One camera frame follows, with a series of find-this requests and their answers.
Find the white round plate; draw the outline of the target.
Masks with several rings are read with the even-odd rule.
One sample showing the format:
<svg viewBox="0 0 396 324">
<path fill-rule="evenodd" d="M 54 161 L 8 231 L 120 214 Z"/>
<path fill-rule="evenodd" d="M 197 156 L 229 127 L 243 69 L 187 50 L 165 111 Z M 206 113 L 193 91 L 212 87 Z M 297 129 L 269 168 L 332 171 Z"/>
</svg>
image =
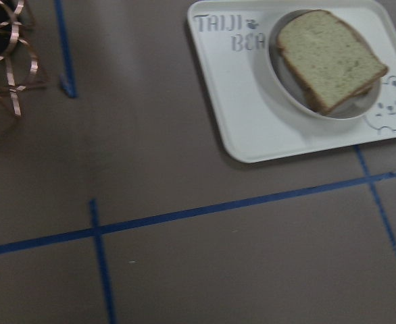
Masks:
<svg viewBox="0 0 396 324">
<path fill-rule="evenodd" d="M 299 81 L 297 81 L 294 75 L 289 71 L 281 54 L 279 53 L 279 50 L 276 46 L 276 36 L 280 29 L 293 18 L 310 10 L 315 9 L 292 11 L 281 17 L 281 19 L 279 19 L 279 21 L 277 21 L 277 23 L 273 27 L 270 34 L 268 52 L 270 67 L 272 68 L 274 81 L 278 89 L 285 96 L 285 98 L 288 99 L 295 108 L 304 112 L 307 115 L 329 120 L 350 120 L 359 118 L 372 108 L 373 103 L 378 98 L 378 94 L 380 92 L 380 81 L 382 78 L 373 84 L 373 89 L 369 92 L 368 96 L 359 100 L 354 106 L 351 106 L 348 110 L 333 111 L 328 115 L 322 115 L 320 113 L 312 111 L 307 106 L 303 94 L 303 88 L 300 86 Z M 361 34 L 360 37 L 369 46 L 369 44 L 365 41 Z"/>
</svg>

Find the cream bear serving tray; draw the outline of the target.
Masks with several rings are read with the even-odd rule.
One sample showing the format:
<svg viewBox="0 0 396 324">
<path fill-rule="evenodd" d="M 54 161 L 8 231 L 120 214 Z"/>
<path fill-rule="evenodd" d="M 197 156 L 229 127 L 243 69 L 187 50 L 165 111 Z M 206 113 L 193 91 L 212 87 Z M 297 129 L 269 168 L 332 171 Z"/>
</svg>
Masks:
<svg viewBox="0 0 396 324">
<path fill-rule="evenodd" d="M 294 107 L 269 62 L 273 27 L 304 9 L 353 26 L 385 63 L 378 98 L 364 115 L 321 119 Z M 396 138 L 396 31 L 376 1 L 198 1 L 187 20 L 227 152 L 244 163 Z"/>
</svg>

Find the bread slice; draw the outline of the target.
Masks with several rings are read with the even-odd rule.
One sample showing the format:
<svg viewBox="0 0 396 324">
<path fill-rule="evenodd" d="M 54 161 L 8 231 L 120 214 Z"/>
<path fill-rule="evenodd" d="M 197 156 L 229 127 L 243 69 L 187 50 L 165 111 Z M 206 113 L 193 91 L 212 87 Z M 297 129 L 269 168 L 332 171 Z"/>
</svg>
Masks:
<svg viewBox="0 0 396 324">
<path fill-rule="evenodd" d="M 385 76 L 388 67 L 360 34 L 333 13 L 310 10 L 287 22 L 276 46 L 303 91 L 333 108 Z"/>
<path fill-rule="evenodd" d="M 341 101 L 338 105 L 335 105 L 333 108 L 326 108 L 323 103 L 318 100 L 318 97 L 312 92 L 312 90 L 307 89 L 303 91 L 305 102 L 307 106 L 314 112 L 320 113 L 322 115 L 328 115 L 333 111 L 344 111 L 348 110 L 351 106 L 354 106 L 359 100 L 368 96 L 369 92 L 373 89 L 373 84 L 365 86 L 355 92 L 352 96 L 346 98 L 344 101 Z"/>
</svg>

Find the bread slice top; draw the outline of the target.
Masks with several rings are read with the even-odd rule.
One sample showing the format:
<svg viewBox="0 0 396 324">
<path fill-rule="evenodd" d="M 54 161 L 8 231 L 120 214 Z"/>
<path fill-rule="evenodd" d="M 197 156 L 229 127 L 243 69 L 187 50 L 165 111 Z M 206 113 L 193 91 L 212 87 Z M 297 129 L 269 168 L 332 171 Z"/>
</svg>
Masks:
<svg viewBox="0 0 396 324">
<path fill-rule="evenodd" d="M 333 13 L 310 10 L 287 22 L 276 46 L 303 91 L 333 108 L 385 76 L 388 67 L 360 34 Z"/>
</svg>

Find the bread slice on plate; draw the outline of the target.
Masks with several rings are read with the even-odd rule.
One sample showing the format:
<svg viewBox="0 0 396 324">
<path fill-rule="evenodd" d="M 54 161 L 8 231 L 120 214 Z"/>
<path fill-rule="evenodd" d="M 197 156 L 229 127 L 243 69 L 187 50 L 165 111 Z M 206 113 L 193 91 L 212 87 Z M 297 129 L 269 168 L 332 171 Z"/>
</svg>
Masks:
<svg viewBox="0 0 396 324">
<path fill-rule="evenodd" d="M 318 100 L 318 97 L 312 92 L 312 90 L 307 89 L 303 91 L 305 102 L 307 106 L 314 112 L 320 113 L 322 115 L 328 115 L 333 111 L 344 111 L 348 110 L 351 106 L 354 106 L 359 100 L 368 96 L 369 92 L 373 89 L 373 84 L 365 86 L 355 92 L 352 96 L 346 98 L 344 101 L 341 101 L 338 105 L 335 105 L 333 108 L 326 108 L 323 103 Z"/>
</svg>

